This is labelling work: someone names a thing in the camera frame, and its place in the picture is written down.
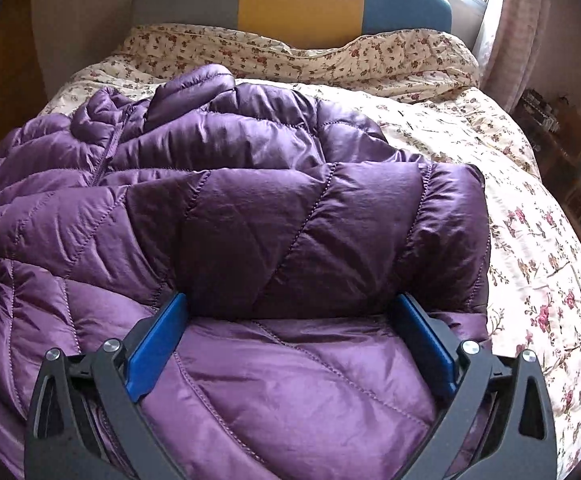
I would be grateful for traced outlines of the small-flower patterned pillow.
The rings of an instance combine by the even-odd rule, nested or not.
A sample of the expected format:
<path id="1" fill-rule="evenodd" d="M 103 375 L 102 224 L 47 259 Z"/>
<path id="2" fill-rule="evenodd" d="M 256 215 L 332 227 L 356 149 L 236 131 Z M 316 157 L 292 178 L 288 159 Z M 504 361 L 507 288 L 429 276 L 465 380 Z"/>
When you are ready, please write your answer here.
<path id="1" fill-rule="evenodd" d="M 253 32 L 157 24 L 132 28 L 116 53 L 160 78 L 220 64 L 238 78 L 325 84 L 405 103 L 479 84 L 478 63 L 461 39 L 421 28 L 363 35 L 342 47 L 298 49 Z"/>

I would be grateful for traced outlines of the wooden bedside shelf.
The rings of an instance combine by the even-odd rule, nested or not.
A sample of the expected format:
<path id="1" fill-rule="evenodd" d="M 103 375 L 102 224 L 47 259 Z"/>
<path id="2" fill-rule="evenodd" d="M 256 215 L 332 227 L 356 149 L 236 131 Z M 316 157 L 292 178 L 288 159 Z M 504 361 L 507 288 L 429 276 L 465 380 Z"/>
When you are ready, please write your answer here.
<path id="1" fill-rule="evenodd" d="M 545 187 L 561 205 L 581 243 L 581 115 L 566 96 L 547 101 L 527 89 L 512 117 L 535 154 Z"/>

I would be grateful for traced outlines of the pink curtain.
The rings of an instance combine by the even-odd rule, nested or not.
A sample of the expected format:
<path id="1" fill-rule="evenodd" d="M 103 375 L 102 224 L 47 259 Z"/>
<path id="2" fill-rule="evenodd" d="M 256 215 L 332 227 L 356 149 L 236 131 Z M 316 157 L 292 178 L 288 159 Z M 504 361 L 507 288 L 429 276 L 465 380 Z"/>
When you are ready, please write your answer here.
<path id="1" fill-rule="evenodd" d="M 474 53 L 481 91 L 509 112 L 537 63 L 551 0 L 489 0 Z"/>

